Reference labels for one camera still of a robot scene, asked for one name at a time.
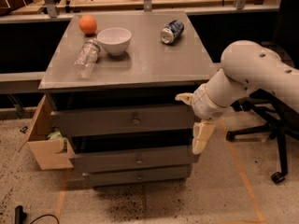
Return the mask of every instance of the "white bowl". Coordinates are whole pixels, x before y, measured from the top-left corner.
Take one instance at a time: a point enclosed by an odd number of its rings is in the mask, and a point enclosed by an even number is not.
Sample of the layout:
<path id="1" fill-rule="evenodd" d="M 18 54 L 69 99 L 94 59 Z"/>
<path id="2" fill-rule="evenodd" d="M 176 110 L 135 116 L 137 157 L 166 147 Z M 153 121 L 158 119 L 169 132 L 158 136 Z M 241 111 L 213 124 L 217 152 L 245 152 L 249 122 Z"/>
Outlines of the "white bowl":
<path id="1" fill-rule="evenodd" d="M 129 30 L 120 27 L 108 28 L 97 35 L 102 49 L 113 56 L 122 55 L 128 49 L 131 37 Z"/>

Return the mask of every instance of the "soda can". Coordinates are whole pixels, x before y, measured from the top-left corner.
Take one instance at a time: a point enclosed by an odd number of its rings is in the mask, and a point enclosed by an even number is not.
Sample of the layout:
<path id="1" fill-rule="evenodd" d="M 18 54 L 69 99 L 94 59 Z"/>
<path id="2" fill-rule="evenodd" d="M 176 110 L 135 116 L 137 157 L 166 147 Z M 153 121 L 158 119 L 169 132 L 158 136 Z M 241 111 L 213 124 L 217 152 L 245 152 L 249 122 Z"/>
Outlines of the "soda can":
<path id="1" fill-rule="evenodd" d="M 184 31 L 184 24 L 174 20 L 169 22 L 161 31 L 161 39 L 165 44 L 173 43 Z"/>

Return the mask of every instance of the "chair wheel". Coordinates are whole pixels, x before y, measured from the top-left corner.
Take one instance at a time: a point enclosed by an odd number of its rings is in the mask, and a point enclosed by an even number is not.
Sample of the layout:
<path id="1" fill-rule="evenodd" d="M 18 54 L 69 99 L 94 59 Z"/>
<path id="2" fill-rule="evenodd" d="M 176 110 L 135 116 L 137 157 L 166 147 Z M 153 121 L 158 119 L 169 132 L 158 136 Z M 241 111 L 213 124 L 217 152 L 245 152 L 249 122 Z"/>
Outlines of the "chair wheel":
<path id="1" fill-rule="evenodd" d="M 283 182 L 286 178 L 285 175 L 283 175 L 281 172 L 276 172 L 271 175 L 271 179 L 275 184 L 279 184 Z"/>
<path id="2" fill-rule="evenodd" d="M 242 105 L 243 111 L 250 111 L 251 108 L 252 108 L 252 103 L 251 102 L 245 101 Z"/>
<path id="3" fill-rule="evenodd" d="M 227 134 L 226 134 L 226 140 L 227 141 L 231 141 L 233 142 L 235 140 L 235 135 L 233 134 L 233 132 L 229 131 Z"/>
<path id="4" fill-rule="evenodd" d="M 269 139 L 273 140 L 273 139 L 276 139 L 277 138 L 277 134 L 276 133 L 270 133 L 269 135 Z"/>

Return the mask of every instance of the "cable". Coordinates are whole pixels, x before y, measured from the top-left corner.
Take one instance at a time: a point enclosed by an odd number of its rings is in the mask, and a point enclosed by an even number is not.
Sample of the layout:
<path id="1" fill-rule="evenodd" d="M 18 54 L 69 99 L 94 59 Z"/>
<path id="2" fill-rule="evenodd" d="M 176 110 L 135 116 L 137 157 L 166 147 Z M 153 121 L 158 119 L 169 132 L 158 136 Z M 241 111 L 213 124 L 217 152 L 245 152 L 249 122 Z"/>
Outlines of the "cable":
<path id="1" fill-rule="evenodd" d="M 55 215 L 53 215 L 53 214 L 42 215 L 42 216 L 34 219 L 32 222 L 30 222 L 30 224 L 33 224 L 34 222 L 36 222 L 37 220 L 41 219 L 42 217 L 54 217 L 57 220 L 57 224 L 59 224 L 59 219 Z"/>

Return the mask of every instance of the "office chair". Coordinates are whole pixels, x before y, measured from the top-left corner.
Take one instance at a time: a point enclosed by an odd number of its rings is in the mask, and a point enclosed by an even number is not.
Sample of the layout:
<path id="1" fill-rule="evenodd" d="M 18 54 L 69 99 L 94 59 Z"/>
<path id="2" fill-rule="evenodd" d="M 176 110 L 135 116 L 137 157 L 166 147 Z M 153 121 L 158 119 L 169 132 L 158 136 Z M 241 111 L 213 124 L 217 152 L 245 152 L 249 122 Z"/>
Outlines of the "office chair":
<path id="1" fill-rule="evenodd" d="M 291 57 L 293 65 L 299 69 L 299 0 L 281 0 L 278 20 L 274 32 L 273 41 L 282 47 Z M 299 140 L 299 114 L 285 105 L 275 94 L 263 90 L 257 90 L 250 98 L 254 100 L 265 99 L 274 110 L 266 106 L 260 106 L 251 101 L 241 104 L 244 111 L 252 110 L 266 123 L 262 126 L 247 128 L 238 131 L 230 131 L 226 135 L 228 141 L 234 141 L 236 135 L 250 133 L 270 132 L 269 138 L 278 140 L 278 153 L 281 172 L 272 174 L 271 179 L 275 184 L 285 180 L 288 174 L 286 134 Z M 275 112 L 278 118 L 271 115 Z"/>

